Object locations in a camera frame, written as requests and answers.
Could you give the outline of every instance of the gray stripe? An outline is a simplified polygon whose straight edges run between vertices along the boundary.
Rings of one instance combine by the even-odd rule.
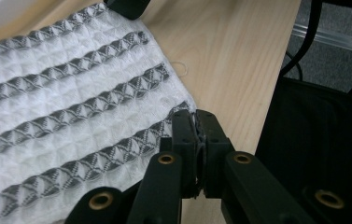
[[[85,181],[93,180],[127,161],[158,148],[160,138],[170,135],[165,131],[170,128],[165,127],[171,125],[171,115],[181,109],[189,109],[188,104],[184,102],[174,107],[166,119],[137,132],[130,138],[119,141],[112,147],[103,148],[79,161],[67,162],[61,167],[49,169],[41,175],[29,177],[19,185],[4,189],[0,193],[0,218],[40,198],[52,196],[61,190],[75,188]]]
[[[85,54],[82,58],[74,59],[68,63],[45,69],[41,74],[31,74],[25,77],[14,77],[11,80],[0,83],[0,100],[20,94],[22,92],[33,91],[50,84],[50,82],[64,77],[78,75],[99,65],[120,56],[127,50],[138,45],[148,43],[148,38],[144,32],[130,32],[122,39],[104,45],[98,50]]]
[[[76,30],[81,24],[108,11],[105,4],[95,4],[72,14],[64,21],[57,21],[51,26],[38,31],[32,31],[29,35],[15,36],[0,41],[0,54],[11,49],[31,48],[54,36],[62,35]]]
[[[89,119],[103,111],[112,110],[134,98],[143,97],[148,91],[157,88],[169,77],[163,63],[148,69],[144,75],[117,85],[112,91],[104,91],[84,103],[58,110],[46,117],[24,122],[11,131],[0,134],[0,153],[7,148],[28,139],[40,138],[57,132],[67,125]]]

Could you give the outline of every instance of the gray floor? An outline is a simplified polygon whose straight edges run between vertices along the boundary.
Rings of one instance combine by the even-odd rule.
[[[311,0],[302,0],[296,23],[307,25]],[[352,35],[352,8],[324,4],[319,28],[344,35]],[[288,52],[295,54],[303,39],[292,36]],[[289,61],[286,56],[283,65]],[[303,81],[348,92],[352,88],[352,51],[315,42],[300,61]],[[294,68],[288,77],[297,77]]]

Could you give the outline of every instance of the cloth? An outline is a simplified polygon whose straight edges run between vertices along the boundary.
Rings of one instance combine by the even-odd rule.
[[[141,21],[95,4],[0,41],[0,223],[66,218],[139,181],[195,103]]]

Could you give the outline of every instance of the black cable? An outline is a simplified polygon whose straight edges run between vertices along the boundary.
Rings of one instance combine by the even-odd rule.
[[[286,51],[286,55],[289,56],[291,60],[294,58],[294,56],[288,51]],[[301,65],[299,63],[296,63],[295,66],[297,66],[297,69],[298,69],[299,80],[303,81],[303,71],[302,71]]]
[[[295,57],[293,57],[293,59],[291,59],[291,61],[280,70],[281,77],[283,77],[287,72],[289,72],[289,70],[291,70],[291,68],[293,68],[298,63],[298,61],[301,60],[301,58],[309,50],[310,46],[315,40],[318,22],[320,20],[321,15],[321,7],[322,0],[312,0],[312,5],[310,6],[309,24],[307,25],[307,31],[306,36],[304,37],[304,41],[301,45],[301,48],[295,54]]]

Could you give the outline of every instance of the light wood surface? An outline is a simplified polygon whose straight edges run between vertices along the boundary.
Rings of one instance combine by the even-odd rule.
[[[34,29],[98,0],[65,0]],[[152,0],[142,16],[199,108],[254,153],[300,0]],[[219,200],[183,200],[182,223],[225,223]]]

